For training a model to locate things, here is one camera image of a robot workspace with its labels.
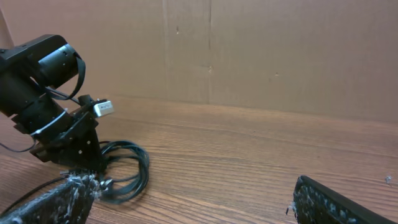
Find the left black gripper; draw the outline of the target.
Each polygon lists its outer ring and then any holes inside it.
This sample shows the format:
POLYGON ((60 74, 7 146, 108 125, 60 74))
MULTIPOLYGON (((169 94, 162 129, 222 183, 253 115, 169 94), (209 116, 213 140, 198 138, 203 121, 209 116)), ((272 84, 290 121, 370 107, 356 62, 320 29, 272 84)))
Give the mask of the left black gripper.
POLYGON ((69 113, 48 95, 14 95, 11 115, 15 128, 30 136, 26 151, 42 162, 103 172, 104 156, 96 133, 98 122, 90 95, 78 97, 80 107, 69 113))

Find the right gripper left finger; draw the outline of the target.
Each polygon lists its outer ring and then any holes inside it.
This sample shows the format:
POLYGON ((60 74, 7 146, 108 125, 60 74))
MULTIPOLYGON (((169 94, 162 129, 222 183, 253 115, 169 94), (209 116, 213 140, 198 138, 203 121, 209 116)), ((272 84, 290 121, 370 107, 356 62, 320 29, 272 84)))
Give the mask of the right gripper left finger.
POLYGON ((82 224, 101 195, 93 175, 72 175, 54 189, 1 216, 3 224, 82 224))

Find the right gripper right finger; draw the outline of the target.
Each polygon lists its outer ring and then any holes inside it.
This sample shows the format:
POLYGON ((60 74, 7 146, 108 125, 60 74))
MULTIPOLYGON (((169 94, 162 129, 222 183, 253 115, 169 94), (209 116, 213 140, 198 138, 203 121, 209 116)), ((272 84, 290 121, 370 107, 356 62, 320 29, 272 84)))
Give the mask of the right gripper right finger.
POLYGON ((290 211, 300 224, 395 224, 306 175, 297 179, 290 211))

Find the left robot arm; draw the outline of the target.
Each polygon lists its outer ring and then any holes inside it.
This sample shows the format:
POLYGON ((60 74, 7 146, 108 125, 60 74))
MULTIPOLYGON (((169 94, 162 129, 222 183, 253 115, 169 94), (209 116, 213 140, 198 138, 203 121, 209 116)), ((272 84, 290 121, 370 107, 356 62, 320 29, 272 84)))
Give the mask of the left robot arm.
POLYGON ((28 134, 29 152, 42 162, 103 172, 90 95, 77 96, 86 65, 60 35, 46 34, 1 50, 1 112, 28 134))

